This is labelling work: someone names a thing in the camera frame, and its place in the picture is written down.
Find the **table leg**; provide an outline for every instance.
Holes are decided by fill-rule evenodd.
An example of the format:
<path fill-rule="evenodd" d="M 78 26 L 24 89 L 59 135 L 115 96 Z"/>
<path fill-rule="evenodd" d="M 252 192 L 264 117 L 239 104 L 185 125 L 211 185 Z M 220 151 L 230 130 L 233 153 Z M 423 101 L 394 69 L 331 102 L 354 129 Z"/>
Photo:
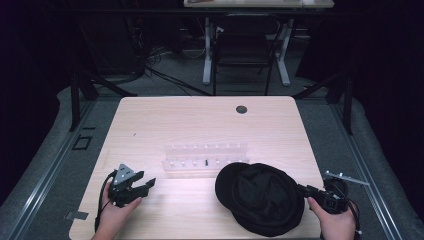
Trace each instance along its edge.
<path fill-rule="evenodd" d="M 211 32 L 209 25 L 209 18 L 205 19 L 205 67 L 203 69 L 203 84 L 209 85 L 211 83 Z"/>
<path fill-rule="evenodd" d="M 283 83 L 283 86 L 287 86 L 287 87 L 290 86 L 290 79 L 289 79 L 289 74 L 287 73 L 286 65 L 284 63 L 284 57 L 287 52 L 287 46 L 290 41 L 292 29 L 293 29 L 293 19 L 290 19 L 283 26 L 283 32 L 282 32 L 283 43 L 281 44 L 280 53 L 277 53 L 277 64 L 278 64 L 278 70 L 280 71 L 281 82 Z"/>

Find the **gray carpet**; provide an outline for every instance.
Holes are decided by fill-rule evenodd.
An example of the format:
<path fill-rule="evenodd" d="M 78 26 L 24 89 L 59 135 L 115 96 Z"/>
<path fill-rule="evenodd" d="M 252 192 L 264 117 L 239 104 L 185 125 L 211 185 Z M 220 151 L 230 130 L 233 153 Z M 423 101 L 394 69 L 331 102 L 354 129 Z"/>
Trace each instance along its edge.
<path fill-rule="evenodd" d="M 274 68 L 270 86 L 270 95 L 293 95 L 303 90 L 304 85 L 313 82 L 307 79 L 295 78 L 294 73 L 301 57 L 301 51 L 296 51 L 296 42 L 291 45 L 286 64 L 289 76 L 292 79 L 290 87 L 283 87 L 278 72 Z M 154 69 L 184 80 L 185 82 L 211 92 L 211 86 L 201 82 L 203 74 L 203 59 L 176 56 L 173 54 L 161 55 L 160 61 L 152 66 Z M 220 80 L 232 78 L 227 72 L 220 72 Z M 256 73 L 237 74 L 247 83 L 257 79 Z M 260 84 L 249 84 L 247 87 L 236 82 L 225 81 L 219 86 L 220 95 L 262 95 Z M 149 77 L 147 72 L 142 78 L 119 85 L 123 89 L 139 94 L 139 96 L 187 95 L 187 92 L 174 84 L 161 80 L 156 76 Z M 83 121 L 74 133 L 69 133 L 71 126 L 70 93 L 65 89 L 59 94 L 61 110 L 55 125 L 45 139 L 42 147 L 25 175 L 18 183 L 7 201 L 0 208 L 0 237 L 7 239 L 11 232 L 20 232 L 17 235 L 23 239 L 67 239 L 71 220 L 65 219 L 69 211 L 76 211 L 88 183 L 91 171 L 97 160 L 103 141 L 113 119 L 119 103 L 119 97 L 110 90 L 97 86 L 100 98 L 96 102 L 86 102 L 82 98 Z M 199 95 L 192 90 L 188 94 Z M 372 174 L 372 180 L 384 199 L 384 203 L 399 230 L 399 235 L 393 239 L 424 239 L 422 222 L 416 217 L 409 206 L 402 188 L 393 175 L 390 167 L 381 153 L 372 130 L 365 118 L 360 104 L 354 101 L 352 115 L 352 129 L 354 135 L 346 136 L 340 127 L 338 106 L 329 106 L 323 100 L 326 90 L 322 89 L 307 100 L 297 101 L 312 149 L 318 162 L 321 173 L 330 170 L 333 173 L 343 172 L 354 178 L 361 179 L 361 169 L 358 168 L 357 154 L 352 150 L 352 142 L 360 150 L 361 156 Z M 71 150 L 70 148 L 81 134 L 82 137 L 91 137 L 87 150 Z M 33 212 L 22 226 L 17 220 L 22 217 L 22 210 L 26 209 L 26 202 L 31 198 L 34 189 L 37 189 L 40 178 L 46 174 L 46 169 L 58 157 L 63 163 L 57 167 L 58 174 L 52 177 L 52 184 L 45 189 L 45 196 L 40 199 L 40 205 L 35 205 Z M 388 239 L 390 234 L 384 227 L 384 220 L 377 214 L 375 203 L 370 200 L 367 189 L 358 184 L 349 183 L 349 196 L 358 204 L 361 210 L 361 225 L 364 232 L 363 239 Z"/>

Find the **metal stand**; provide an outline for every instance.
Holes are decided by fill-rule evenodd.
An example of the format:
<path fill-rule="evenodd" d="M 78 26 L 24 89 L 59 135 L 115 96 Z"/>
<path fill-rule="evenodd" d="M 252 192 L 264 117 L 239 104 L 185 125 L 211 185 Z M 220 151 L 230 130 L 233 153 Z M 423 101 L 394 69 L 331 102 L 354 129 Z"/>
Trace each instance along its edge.
<path fill-rule="evenodd" d="M 309 94 L 317 91 L 321 87 L 328 86 L 333 83 L 333 86 L 327 93 L 326 100 L 328 104 L 338 103 L 341 96 L 344 95 L 344 103 L 343 103 L 343 126 L 349 135 L 352 135 L 351 129 L 351 115 L 352 115 L 352 87 L 353 87 L 353 74 L 351 73 L 340 73 L 334 75 L 326 80 L 319 82 L 304 91 L 293 95 L 294 99 L 302 99 Z"/>

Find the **black handheld controller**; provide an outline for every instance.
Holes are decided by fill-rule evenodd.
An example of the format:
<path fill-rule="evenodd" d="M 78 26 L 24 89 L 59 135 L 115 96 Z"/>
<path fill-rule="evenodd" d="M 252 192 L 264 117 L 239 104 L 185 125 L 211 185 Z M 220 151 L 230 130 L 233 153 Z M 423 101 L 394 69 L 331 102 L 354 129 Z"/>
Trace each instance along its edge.
<path fill-rule="evenodd" d="M 303 197 L 312 197 L 317 203 L 330 214 L 339 214 L 347 211 L 348 199 L 346 184 L 340 179 L 325 179 L 324 188 L 326 191 L 319 190 L 310 185 L 297 185 L 298 193 Z"/>
<path fill-rule="evenodd" d="M 149 189 L 155 185 L 156 178 L 151 179 L 145 185 L 132 188 L 132 184 L 143 178 L 144 172 L 135 173 L 133 170 L 121 164 L 109 187 L 108 196 L 118 207 L 134 201 L 138 197 L 147 197 Z"/>

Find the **black cap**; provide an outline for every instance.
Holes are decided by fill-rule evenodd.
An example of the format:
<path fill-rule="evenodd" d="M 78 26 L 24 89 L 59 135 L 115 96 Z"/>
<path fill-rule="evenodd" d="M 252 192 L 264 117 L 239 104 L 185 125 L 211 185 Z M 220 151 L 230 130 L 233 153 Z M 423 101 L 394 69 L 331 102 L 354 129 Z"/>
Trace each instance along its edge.
<path fill-rule="evenodd" d="M 231 163 L 218 174 L 215 193 L 245 229 L 266 237 L 299 225 L 305 200 L 285 172 L 261 163 Z"/>

